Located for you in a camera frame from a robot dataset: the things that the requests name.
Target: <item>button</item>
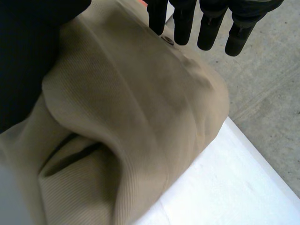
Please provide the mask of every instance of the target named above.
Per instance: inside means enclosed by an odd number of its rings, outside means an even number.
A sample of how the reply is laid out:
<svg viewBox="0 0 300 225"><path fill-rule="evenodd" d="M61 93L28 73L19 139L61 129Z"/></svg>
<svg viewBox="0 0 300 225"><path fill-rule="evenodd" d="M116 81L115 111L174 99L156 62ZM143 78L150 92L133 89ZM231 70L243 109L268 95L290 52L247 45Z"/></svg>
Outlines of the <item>button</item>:
<svg viewBox="0 0 300 225"><path fill-rule="evenodd" d="M162 36L161 37L164 41L166 41L167 43L169 43L170 45L174 45L175 43L172 41L172 39L170 39L169 37L166 36Z"/></svg>

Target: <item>khaki garment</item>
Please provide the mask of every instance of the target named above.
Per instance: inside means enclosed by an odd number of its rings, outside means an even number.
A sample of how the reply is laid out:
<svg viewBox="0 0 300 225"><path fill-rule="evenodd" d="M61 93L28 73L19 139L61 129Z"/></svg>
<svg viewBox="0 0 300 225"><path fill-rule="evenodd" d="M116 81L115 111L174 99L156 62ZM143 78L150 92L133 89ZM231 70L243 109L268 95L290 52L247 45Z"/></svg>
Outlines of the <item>khaki garment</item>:
<svg viewBox="0 0 300 225"><path fill-rule="evenodd" d="M42 95L0 148L35 225L130 225L227 115L221 77L157 37L143 5L94 0L63 27Z"/></svg>

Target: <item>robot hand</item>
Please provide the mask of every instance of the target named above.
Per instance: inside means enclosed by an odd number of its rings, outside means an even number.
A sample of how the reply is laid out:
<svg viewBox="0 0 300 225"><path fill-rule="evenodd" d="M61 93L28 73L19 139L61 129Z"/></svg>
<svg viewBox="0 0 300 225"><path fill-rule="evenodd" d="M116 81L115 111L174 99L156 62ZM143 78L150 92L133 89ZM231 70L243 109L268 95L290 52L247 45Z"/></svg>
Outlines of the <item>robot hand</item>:
<svg viewBox="0 0 300 225"><path fill-rule="evenodd" d="M149 27L161 35L164 31L168 0L144 0L148 6ZM179 45L188 43L197 0L169 0L175 7L174 40ZM215 42L223 17L229 8L233 25L229 31L225 52L237 56L242 51L256 23L268 12L281 5L283 0L200 0L203 11L197 45L210 50Z"/></svg>

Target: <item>gray surface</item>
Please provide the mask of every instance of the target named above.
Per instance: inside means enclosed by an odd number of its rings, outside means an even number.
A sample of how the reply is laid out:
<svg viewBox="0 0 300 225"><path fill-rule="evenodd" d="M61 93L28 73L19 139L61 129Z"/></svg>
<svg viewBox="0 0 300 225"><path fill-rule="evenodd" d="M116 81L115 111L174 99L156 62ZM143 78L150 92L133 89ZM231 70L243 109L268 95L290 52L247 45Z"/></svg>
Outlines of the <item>gray surface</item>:
<svg viewBox="0 0 300 225"><path fill-rule="evenodd" d="M213 48L197 48L202 12L197 5L189 46L228 85L230 118L300 196L300 1L286 0L255 27L238 57L224 52L232 25L225 15ZM173 19L167 25L174 28Z"/></svg>

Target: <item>black object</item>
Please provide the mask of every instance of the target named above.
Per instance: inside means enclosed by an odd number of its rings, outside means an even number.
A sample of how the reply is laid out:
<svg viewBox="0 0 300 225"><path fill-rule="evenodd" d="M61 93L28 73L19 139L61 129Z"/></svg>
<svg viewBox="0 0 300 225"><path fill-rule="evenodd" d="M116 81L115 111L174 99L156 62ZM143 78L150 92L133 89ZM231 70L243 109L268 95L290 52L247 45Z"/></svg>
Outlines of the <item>black object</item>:
<svg viewBox="0 0 300 225"><path fill-rule="evenodd" d="M233 23L225 46L227 55L237 56L240 54L255 24L248 28L241 28Z"/></svg>
<svg viewBox="0 0 300 225"><path fill-rule="evenodd" d="M60 25L90 0L0 0L0 134L24 120L59 53Z"/></svg>
<svg viewBox="0 0 300 225"><path fill-rule="evenodd" d="M167 0L144 0L148 3L149 26L157 34L162 34L165 25ZM210 50L218 35L222 20L229 8L232 11L233 26L225 52L237 56L243 49L256 23L268 12L276 9L284 0L200 0L203 11L197 45L202 50ZM196 0L170 0L175 7L174 40L186 45L190 38Z"/></svg>
<svg viewBox="0 0 300 225"><path fill-rule="evenodd" d="M207 14L203 15L197 42L197 45L200 49L208 51L212 48L226 10L227 7L225 7L222 11L219 11L217 14L214 13L211 14L211 16L208 16Z"/></svg>

